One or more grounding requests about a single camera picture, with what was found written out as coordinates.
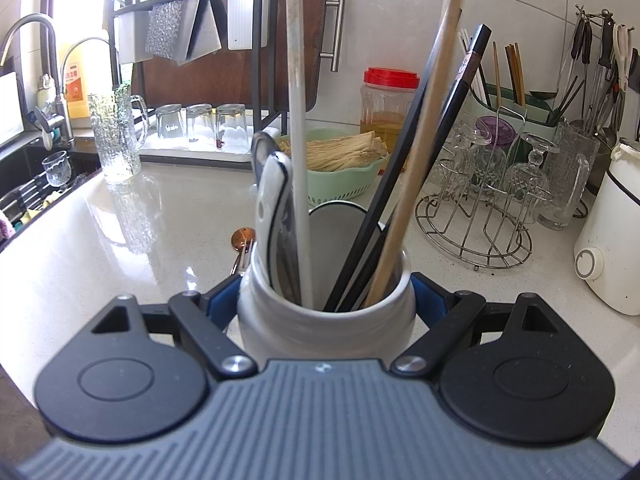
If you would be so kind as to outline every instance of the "purple lid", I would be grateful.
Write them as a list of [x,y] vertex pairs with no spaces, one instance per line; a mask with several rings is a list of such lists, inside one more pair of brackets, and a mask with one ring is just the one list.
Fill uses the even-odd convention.
[[[489,131],[491,132],[490,143],[494,142],[495,116],[486,115],[484,117],[480,117],[478,120],[482,121],[484,124],[486,124],[489,127]],[[509,146],[513,142],[513,139],[516,138],[517,135],[518,134],[513,126],[511,126],[504,119],[499,120],[497,146]]]

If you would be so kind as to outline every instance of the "yellow bottle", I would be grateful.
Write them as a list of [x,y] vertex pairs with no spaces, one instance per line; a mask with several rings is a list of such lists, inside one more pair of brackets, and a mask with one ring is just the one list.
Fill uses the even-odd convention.
[[[82,38],[64,38],[59,47],[60,63],[69,48]],[[66,104],[71,119],[89,116],[87,95],[111,89],[109,47],[98,40],[89,40],[76,47],[64,67]]]

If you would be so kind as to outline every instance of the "copper spoon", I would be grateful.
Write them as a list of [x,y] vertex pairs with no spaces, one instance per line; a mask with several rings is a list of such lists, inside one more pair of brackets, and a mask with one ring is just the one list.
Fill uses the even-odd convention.
[[255,240],[255,230],[250,227],[241,227],[238,230],[234,231],[231,235],[231,246],[238,251],[238,257],[234,262],[234,266],[231,269],[231,273],[235,274],[238,272],[238,267],[242,261],[242,257],[246,249],[249,247],[249,244]]

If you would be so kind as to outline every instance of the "white tiled wall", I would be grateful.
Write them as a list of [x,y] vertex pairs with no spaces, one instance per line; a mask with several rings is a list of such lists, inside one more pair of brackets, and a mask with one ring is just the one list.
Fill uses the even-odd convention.
[[[566,38],[570,40],[573,32],[575,4],[584,4],[589,12],[607,7],[617,22],[640,28],[640,0],[465,0],[461,23],[471,34],[478,23],[485,23],[493,31],[492,40],[501,47],[517,41],[527,90],[553,91]],[[347,0],[340,69],[332,73],[329,62],[322,62],[318,100],[307,117],[340,123],[338,127],[358,124],[360,86],[368,66],[422,73],[441,6],[442,0]],[[332,46],[333,31],[334,11],[329,10],[324,50]],[[461,59],[462,54],[456,51],[455,64]],[[493,82],[491,57],[483,68],[487,80]],[[503,85],[508,86],[503,49],[500,73]],[[628,98],[623,124],[630,128],[637,117],[638,99],[633,94]]]
[[[40,0],[0,0],[0,37],[18,18],[32,12],[40,12]],[[10,49],[16,72],[24,86],[27,110],[33,110],[38,78],[42,74],[39,27],[37,24],[22,27]]]

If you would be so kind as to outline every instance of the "appliance knob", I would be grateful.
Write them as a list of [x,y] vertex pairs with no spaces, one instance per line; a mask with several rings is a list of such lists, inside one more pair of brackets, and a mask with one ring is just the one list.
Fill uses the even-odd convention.
[[596,280],[604,269],[604,256],[596,247],[586,247],[575,257],[575,273],[582,280]]

